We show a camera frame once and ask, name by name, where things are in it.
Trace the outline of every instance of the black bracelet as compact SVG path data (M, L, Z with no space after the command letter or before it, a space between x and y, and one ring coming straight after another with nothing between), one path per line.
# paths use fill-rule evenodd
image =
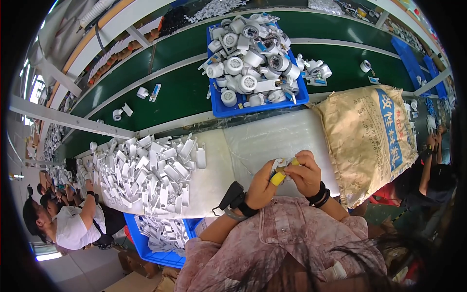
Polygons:
M315 204L315 208L321 208L324 204L326 204L327 200L331 197L331 191L329 189L326 189L326 196L324 197L324 200L322 200L320 203Z

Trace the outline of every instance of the plastic bag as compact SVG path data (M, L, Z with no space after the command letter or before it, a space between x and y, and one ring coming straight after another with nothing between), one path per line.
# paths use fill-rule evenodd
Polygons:
M344 14L340 6L333 0L308 0L308 8L324 11L329 14Z

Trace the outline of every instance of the stack of white parts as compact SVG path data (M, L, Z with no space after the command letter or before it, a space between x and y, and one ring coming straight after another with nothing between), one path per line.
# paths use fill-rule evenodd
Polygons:
M110 207L138 203L144 214L157 216L181 214L189 206L187 183L192 171L206 168L205 145L198 148L191 134L184 143L170 139L150 135L121 144L113 139L110 148L104 144L94 153L94 182L100 181Z
M149 237L148 247L152 252L174 251L185 256L185 244L189 238L181 219L135 215L134 220L140 233Z

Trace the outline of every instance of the fan grille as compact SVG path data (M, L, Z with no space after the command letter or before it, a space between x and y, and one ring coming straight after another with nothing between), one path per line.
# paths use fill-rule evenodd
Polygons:
M231 34L228 34L224 37L224 43L226 44L226 46L234 46L235 45L235 37Z
M254 79L253 77L250 77L250 76L246 76L243 79L243 85L246 88L253 88L256 85L256 79Z
M233 69L238 69L242 67L241 60L237 58L230 58L229 65Z
M234 99L234 94L232 93L232 91L226 91L222 93L222 99L225 101L231 101Z

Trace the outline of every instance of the black device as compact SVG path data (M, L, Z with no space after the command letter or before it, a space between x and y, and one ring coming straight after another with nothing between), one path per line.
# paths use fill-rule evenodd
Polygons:
M212 212L214 213L214 215L216 215L216 213L214 212L215 209L219 208L222 211L224 211L225 208L227 208L230 205L231 209L238 208L243 213L243 215L245 215L246 217L251 217L258 213L258 210L250 208L245 203L246 195L247 194L243 191L243 186L239 184L239 182L234 181L230 185L222 200L220 201L219 206L215 207L212 210Z

